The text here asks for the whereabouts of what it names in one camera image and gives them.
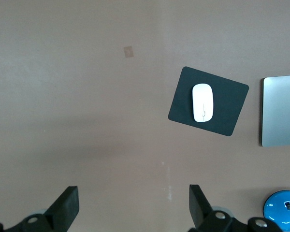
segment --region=dark green mouse pad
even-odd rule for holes
[[[208,84],[212,89],[213,114],[207,122],[194,120],[192,89],[197,84]],[[180,74],[168,118],[175,122],[231,136],[248,89],[248,85],[184,67]]]

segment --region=small brown square sticker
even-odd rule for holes
[[[125,57],[126,58],[133,57],[132,46],[124,47],[124,52],[125,52]]]

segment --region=white mouse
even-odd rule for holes
[[[212,119],[214,99],[212,88],[208,84],[197,84],[192,88],[193,116],[197,122]]]

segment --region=silver bolt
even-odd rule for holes
[[[32,218],[30,218],[30,219],[28,220],[28,223],[34,223],[34,222],[36,222],[37,220],[38,220],[37,217],[32,217]]]
[[[257,219],[256,224],[257,224],[257,226],[260,226],[260,227],[267,227],[266,222],[261,220],[261,219]]]
[[[225,218],[226,218],[226,216],[225,216],[222,212],[217,212],[217,213],[215,213],[215,216],[216,216],[217,218],[219,218],[219,219],[225,219]]]

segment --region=blue glossy disc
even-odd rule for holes
[[[290,231],[290,191],[271,195],[264,204],[264,217],[275,222],[283,231]]]

